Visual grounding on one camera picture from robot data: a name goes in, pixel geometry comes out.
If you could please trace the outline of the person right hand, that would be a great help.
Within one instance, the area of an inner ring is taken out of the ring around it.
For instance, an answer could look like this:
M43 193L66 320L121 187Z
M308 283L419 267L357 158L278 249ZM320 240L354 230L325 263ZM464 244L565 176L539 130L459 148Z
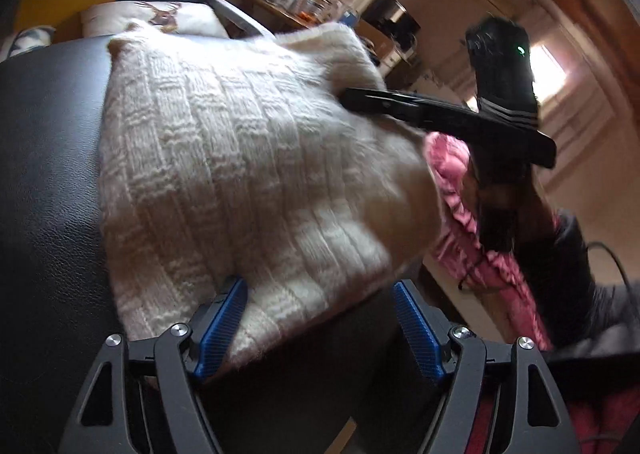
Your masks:
M522 271L540 260L544 244L555 237L554 212L527 167L513 183L480 183L468 166L461 199L477 223L480 244L488 251L511 252Z

